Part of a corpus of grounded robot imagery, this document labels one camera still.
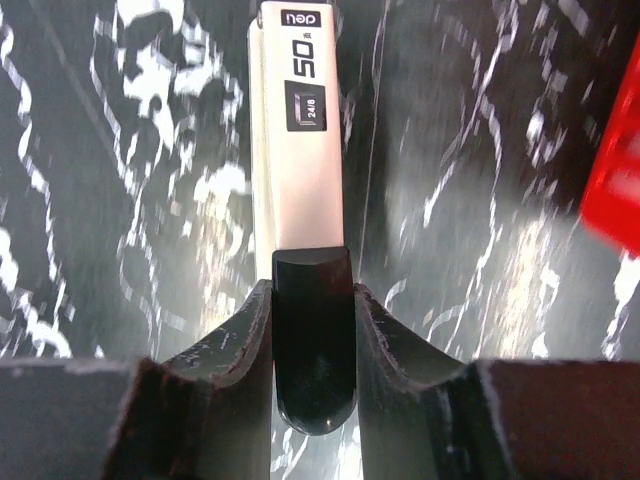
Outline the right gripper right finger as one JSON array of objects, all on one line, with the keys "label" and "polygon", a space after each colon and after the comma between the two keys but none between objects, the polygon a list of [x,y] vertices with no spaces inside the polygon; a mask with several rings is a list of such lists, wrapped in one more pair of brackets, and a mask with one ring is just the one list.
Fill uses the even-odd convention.
[{"label": "right gripper right finger", "polygon": [[639,366],[461,363],[355,289],[367,479],[635,479]]}]

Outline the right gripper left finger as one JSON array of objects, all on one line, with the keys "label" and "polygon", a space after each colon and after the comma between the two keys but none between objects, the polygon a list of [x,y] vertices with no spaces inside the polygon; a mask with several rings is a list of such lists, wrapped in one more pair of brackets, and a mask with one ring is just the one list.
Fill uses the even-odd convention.
[{"label": "right gripper left finger", "polygon": [[5,479],[266,479],[271,285],[170,360],[1,363]]}]

